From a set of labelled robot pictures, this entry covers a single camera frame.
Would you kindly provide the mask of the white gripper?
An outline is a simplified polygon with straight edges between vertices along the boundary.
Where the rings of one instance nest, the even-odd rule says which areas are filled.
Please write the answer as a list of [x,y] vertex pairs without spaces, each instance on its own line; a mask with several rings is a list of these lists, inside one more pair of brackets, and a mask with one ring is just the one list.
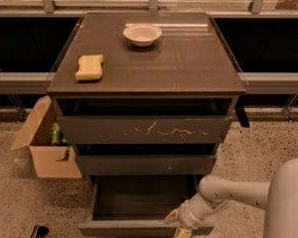
[[191,230],[199,229],[207,217],[225,209],[227,204],[227,200],[213,201],[196,193],[192,198],[185,200],[179,209],[173,209],[165,217],[164,222],[166,224],[180,222],[182,227],[176,228],[173,238],[191,238]]

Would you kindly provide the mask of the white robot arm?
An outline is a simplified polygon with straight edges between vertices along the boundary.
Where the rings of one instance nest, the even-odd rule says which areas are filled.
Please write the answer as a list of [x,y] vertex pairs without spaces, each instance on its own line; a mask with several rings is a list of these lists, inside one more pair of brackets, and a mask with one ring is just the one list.
[[207,175],[197,193],[173,209],[167,224],[178,224],[174,238],[191,238],[206,217],[231,201],[265,211],[263,238],[298,238],[298,159],[281,165],[270,182],[231,181]]

